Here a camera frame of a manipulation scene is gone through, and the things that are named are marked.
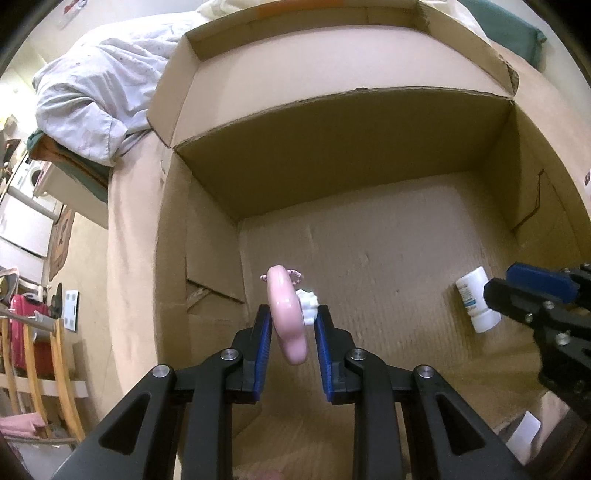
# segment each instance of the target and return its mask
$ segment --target bottle cap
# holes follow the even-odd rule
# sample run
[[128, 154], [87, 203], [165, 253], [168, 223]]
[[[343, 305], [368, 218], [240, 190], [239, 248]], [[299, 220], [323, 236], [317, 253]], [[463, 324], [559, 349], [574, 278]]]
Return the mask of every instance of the bottle cap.
[[491, 309], [486, 309], [480, 315], [474, 315], [470, 317], [472, 325], [476, 333], [486, 332], [493, 328], [497, 323], [501, 321], [501, 314]]

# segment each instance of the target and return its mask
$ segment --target orange tape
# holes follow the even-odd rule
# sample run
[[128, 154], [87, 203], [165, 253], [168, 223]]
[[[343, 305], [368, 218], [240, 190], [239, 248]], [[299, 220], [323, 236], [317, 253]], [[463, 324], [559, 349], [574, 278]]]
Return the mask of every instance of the orange tape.
[[274, 17], [288, 12], [296, 12], [298, 10], [343, 7], [344, 4], [345, 0], [281, 0], [278, 2], [258, 5], [255, 8], [258, 18], [261, 19]]

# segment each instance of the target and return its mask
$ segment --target wooden chair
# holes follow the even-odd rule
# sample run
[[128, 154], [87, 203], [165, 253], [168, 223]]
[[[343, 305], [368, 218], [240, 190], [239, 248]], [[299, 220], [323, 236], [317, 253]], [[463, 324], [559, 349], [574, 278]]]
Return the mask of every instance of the wooden chair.
[[[10, 356], [9, 339], [9, 318], [12, 321], [22, 322], [24, 334], [24, 352], [27, 377], [18, 377], [14, 374]], [[79, 443], [85, 438], [84, 429], [80, 422], [80, 416], [76, 408], [75, 398], [87, 397], [88, 392], [84, 382], [72, 382], [70, 373], [66, 364], [64, 355], [64, 325], [61, 319], [55, 321], [53, 327], [47, 327], [36, 323], [28, 317], [21, 317], [9, 311], [0, 312], [0, 322], [2, 322], [2, 358], [4, 362], [4, 374], [0, 374], [0, 386], [6, 386], [10, 398], [12, 412], [18, 415], [21, 412], [18, 401], [18, 392], [30, 393], [33, 401], [33, 407], [44, 422], [47, 424], [47, 412], [43, 405], [42, 396], [57, 396], [61, 407], [61, 412], [66, 421], [66, 426], [70, 434], [69, 439], [59, 439], [59, 443]], [[37, 375], [35, 365], [35, 355], [33, 350], [33, 328], [46, 330], [50, 333], [51, 359], [53, 361], [53, 370], [55, 380], [41, 380]], [[51, 437], [51, 430], [46, 427], [46, 436]], [[50, 443], [45, 439], [40, 442]]]

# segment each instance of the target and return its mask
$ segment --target white pill bottle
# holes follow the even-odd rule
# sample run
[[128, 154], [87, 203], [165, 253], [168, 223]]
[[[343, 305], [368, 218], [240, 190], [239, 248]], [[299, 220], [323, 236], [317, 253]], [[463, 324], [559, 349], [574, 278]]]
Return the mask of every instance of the white pill bottle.
[[484, 285], [487, 282], [488, 277], [482, 267], [456, 281], [456, 287], [476, 333], [486, 332], [501, 321], [501, 314], [491, 310], [484, 300]]

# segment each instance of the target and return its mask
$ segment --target bottle label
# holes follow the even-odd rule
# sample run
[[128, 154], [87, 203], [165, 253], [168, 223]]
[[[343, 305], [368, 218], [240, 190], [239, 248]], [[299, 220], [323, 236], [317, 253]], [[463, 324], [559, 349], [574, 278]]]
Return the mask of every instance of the bottle label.
[[464, 302], [466, 310], [468, 312], [474, 310], [476, 308], [476, 299], [474, 298], [474, 295], [472, 295], [472, 292], [470, 288], [468, 288], [468, 285], [462, 285], [458, 288], [458, 290], [460, 291], [460, 295], [462, 296], [462, 301]]

